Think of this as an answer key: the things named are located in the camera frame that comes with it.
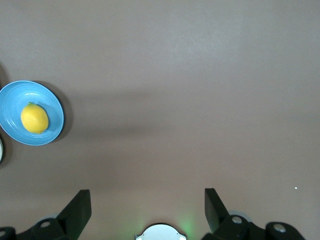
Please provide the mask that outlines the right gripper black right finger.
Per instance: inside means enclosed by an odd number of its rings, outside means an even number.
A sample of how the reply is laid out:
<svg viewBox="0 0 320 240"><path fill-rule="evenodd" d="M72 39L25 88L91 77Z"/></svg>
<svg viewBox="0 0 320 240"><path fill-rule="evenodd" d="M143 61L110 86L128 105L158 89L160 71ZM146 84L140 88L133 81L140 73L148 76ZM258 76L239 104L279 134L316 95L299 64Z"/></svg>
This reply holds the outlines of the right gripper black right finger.
<svg viewBox="0 0 320 240"><path fill-rule="evenodd" d="M201 240L306 240L290 224L274 221L260 228L239 214L230 214L214 188L204 191L204 210L210 233Z"/></svg>

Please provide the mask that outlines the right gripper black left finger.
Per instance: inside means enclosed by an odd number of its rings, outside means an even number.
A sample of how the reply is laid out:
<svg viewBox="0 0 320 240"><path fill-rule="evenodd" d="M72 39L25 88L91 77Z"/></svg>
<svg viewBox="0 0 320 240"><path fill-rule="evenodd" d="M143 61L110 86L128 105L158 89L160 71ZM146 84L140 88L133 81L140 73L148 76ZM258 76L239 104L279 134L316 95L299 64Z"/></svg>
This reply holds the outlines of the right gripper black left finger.
<svg viewBox="0 0 320 240"><path fill-rule="evenodd" d="M24 232L0 227L0 240L78 240L91 215L91 194L83 189L56 217L42 219Z"/></svg>

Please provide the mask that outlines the yellow lemon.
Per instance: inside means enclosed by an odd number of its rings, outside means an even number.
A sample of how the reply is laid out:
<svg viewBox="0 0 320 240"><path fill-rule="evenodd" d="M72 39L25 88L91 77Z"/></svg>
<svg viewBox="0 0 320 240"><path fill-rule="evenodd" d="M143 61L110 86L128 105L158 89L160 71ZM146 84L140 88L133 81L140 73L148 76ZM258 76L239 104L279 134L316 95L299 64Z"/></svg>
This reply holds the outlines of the yellow lemon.
<svg viewBox="0 0 320 240"><path fill-rule="evenodd" d="M30 133L41 134L49 127L49 117L39 105L29 102L21 111L20 120Z"/></svg>

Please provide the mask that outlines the blue plate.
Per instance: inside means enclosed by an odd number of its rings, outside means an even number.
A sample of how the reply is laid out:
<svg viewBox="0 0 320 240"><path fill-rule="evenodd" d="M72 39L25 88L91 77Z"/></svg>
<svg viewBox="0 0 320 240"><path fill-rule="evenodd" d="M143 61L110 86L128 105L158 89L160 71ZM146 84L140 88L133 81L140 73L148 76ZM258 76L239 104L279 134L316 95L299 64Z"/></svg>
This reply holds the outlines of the blue plate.
<svg viewBox="0 0 320 240"><path fill-rule="evenodd" d="M21 112L33 103L44 109L48 128L40 133L27 131L21 121ZM29 80L18 80L0 89L0 126L14 140L42 146L54 141L64 126L64 111L58 98L47 87Z"/></svg>

